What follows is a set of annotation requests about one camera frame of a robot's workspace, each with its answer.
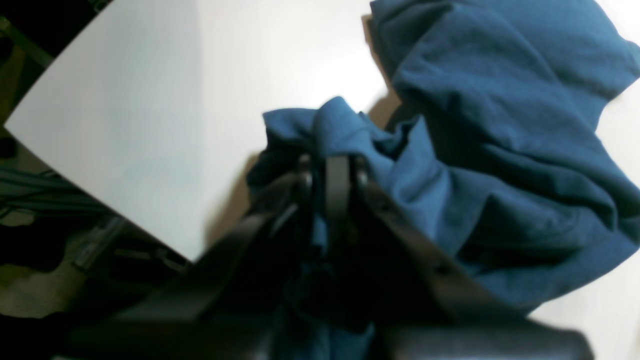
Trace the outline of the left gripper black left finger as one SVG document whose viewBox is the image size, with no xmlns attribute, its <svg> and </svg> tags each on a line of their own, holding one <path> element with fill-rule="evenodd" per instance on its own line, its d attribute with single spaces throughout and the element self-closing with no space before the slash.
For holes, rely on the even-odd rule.
<svg viewBox="0 0 640 360">
<path fill-rule="evenodd" d="M 247 214 L 164 291 L 118 314 L 117 321 L 194 322 L 203 318 L 249 257 L 313 191 L 313 160 L 301 156 L 295 170 L 270 183 Z"/>
</svg>

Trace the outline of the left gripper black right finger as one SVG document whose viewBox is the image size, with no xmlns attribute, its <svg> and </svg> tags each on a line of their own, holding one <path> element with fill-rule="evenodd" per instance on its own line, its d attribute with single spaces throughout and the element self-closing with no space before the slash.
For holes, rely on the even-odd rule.
<svg viewBox="0 0 640 360">
<path fill-rule="evenodd" d="M 525 318 L 476 284 L 432 240 L 409 223 L 407 217 L 370 177 L 366 160 L 352 159 L 352 173 L 359 202 L 390 237 L 382 245 L 392 248 L 406 268 L 416 292 L 419 310 L 431 319 L 448 323 L 524 323 Z"/>
</svg>

